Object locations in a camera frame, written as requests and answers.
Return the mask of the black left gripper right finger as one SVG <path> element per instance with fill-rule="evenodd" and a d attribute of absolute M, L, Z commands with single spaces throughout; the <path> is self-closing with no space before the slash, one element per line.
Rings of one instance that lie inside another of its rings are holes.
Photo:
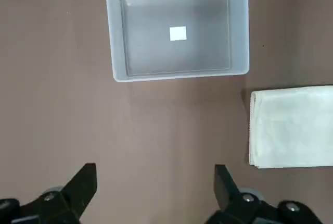
<path fill-rule="evenodd" d="M 214 166 L 214 194 L 219 205 L 206 223 L 321 223 L 305 204 L 284 200 L 276 207 L 251 192 L 242 192 L 225 165 Z"/>

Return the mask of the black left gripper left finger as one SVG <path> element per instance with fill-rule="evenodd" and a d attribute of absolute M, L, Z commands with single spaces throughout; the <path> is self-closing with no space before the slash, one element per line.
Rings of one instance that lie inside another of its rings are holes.
<path fill-rule="evenodd" d="M 65 186 L 51 188 L 25 205 L 16 198 L 1 199 L 1 223 L 80 223 L 96 192 L 96 164 L 86 163 Z"/>

